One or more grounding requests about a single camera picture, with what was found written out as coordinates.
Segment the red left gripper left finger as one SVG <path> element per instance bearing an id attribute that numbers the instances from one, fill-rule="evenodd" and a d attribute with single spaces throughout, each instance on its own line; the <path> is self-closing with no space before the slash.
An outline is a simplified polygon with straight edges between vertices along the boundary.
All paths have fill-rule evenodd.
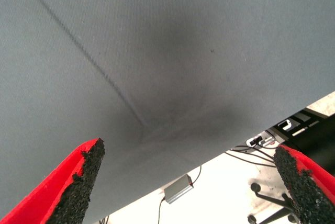
<path id="1" fill-rule="evenodd" d="M 82 143 L 1 223 L 82 223 L 104 155 L 102 139 Z"/>

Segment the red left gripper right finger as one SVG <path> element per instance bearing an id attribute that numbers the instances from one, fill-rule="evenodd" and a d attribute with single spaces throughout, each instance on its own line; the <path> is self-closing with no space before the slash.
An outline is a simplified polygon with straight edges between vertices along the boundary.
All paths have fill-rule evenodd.
<path id="1" fill-rule="evenodd" d="M 334 176 L 302 152 L 280 144 L 273 157 L 301 223 L 334 223 Z"/>

